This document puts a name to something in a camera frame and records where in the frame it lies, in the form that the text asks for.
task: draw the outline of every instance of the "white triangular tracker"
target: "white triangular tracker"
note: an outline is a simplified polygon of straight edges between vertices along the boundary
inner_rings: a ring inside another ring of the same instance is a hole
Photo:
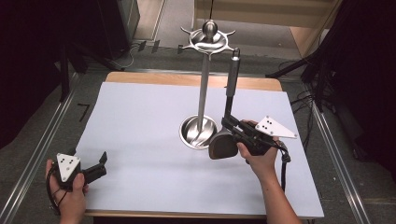
[[[58,153],[56,159],[58,160],[59,173],[61,174],[62,182],[66,182],[78,166],[79,158]]]
[[[297,134],[278,123],[276,120],[266,116],[256,125],[256,130],[270,136],[297,138]]]

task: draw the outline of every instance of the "circular metal base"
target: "circular metal base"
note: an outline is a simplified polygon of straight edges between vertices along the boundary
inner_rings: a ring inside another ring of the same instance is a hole
[[[208,116],[204,116],[202,130],[200,132],[198,132],[197,124],[197,115],[186,118],[180,125],[180,138],[188,147],[194,149],[207,149],[209,147],[210,138],[219,130],[218,125]]]

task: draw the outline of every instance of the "white paper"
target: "white paper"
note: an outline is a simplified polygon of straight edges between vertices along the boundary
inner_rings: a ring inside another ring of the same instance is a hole
[[[220,126],[225,89],[208,88],[205,115]],[[199,87],[105,82],[77,147],[83,169],[107,152],[107,175],[90,184],[87,209],[264,215],[262,191],[245,160],[211,160],[182,143],[179,126],[198,113]],[[288,96],[236,90],[233,116],[270,116],[298,133]],[[284,138],[291,162],[286,194],[301,218],[323,217],[300,140]],[[280,179],[280,154],[276,171]]]

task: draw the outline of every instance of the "metal pole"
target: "metal pole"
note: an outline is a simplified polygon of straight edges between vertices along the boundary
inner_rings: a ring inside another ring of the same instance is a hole
[[[197,122],[198,133],[202,131],[202,125],[204,122],[207,81],[209,80],[209,66],[210,66],[209,56],[207,54],[204,54],[204,59],[202,62],[201,89],[199,94],[199,107],[198,107],[198,122]]]

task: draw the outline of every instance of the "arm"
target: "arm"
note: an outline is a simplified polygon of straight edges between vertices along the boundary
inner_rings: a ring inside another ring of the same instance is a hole
[[[251,156],[244,144],[238,143],[241,156],[249,161],[251,169],[262,185],[262,196],[269,224],[301,223],[279,185],[275,171],[277,149],[271,147],[263,156]]]
[[[52,160],[47,161],[46,175],[50,170]],[[61,224],[78,224],[84,217],[85,213],[85,196],[84,192],[88,191],[88,185],[84,186],[84,175],[78,174],[73,181],[73,191],[66,192],[59,189],[59,184],[55,176],[49,180],[49,186],[55,202],[59,204],[61,211]]]

